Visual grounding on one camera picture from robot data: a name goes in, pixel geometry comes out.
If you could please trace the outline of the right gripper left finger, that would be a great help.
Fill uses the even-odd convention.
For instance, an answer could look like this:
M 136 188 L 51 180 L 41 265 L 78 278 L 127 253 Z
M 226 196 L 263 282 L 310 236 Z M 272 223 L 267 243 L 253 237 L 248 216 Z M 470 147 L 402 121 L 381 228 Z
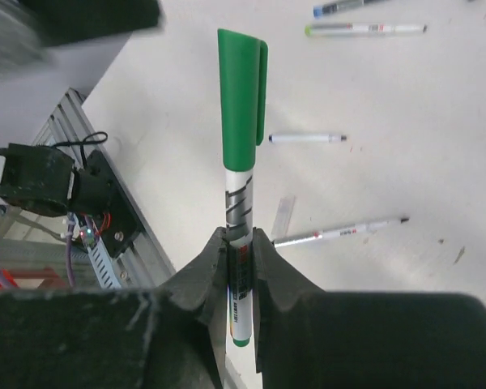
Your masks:
M 154 289 L 0 290 L 0 388 L 221 388 L 227 244 Z

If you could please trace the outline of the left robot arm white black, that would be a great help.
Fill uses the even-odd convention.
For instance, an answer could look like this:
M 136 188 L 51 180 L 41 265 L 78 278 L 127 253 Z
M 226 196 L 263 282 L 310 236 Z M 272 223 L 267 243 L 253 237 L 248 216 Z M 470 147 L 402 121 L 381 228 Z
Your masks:
M 4 159 L 0 199 L 5 203 L 47 217 L 109 212 L 113 180 L 98 165 L 88 162 L 79 168 L 55 147 L 17 143 L 0 147 L 0 157 Z

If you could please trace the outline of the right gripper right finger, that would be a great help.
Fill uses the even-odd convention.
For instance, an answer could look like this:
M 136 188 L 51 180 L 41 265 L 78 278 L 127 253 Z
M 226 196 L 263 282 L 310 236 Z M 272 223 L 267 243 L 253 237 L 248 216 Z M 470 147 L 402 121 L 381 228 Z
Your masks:
M 463 293 L 329 292 L 254 230 L 265 388 L 486 388 L 486 306 Z

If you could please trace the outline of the white black end pen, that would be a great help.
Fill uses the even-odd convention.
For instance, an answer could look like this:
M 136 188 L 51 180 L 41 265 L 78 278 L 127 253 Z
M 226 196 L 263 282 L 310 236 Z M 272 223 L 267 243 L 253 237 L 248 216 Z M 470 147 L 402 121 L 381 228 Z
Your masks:
M 339 237 L 347 237 L 360 233 L 373 233 L 379 229 L 384 229 L 389 226 L 405 224 L 410 220 L 408 216 L 402 216 L 388 220 L 375 220 L 359 224 L 351 224 L 344 227 L 334 229 L 316 230 L 310 233 L 301 233 L 289 237 L 276 238 L 272 244 L 274 247 L 294 246 L 298 244 L 305 244 L 315 242 L 317 240 L 336 239 Z

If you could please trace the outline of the white green end pen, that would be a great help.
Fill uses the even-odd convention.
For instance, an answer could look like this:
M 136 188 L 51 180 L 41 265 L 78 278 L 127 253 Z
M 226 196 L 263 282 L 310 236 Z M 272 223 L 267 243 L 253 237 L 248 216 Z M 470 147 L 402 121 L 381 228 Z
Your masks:
M 253 330 L 253 172 L 225 171 L 228 243 L 229 327 L 237 347 L 249 344 Z

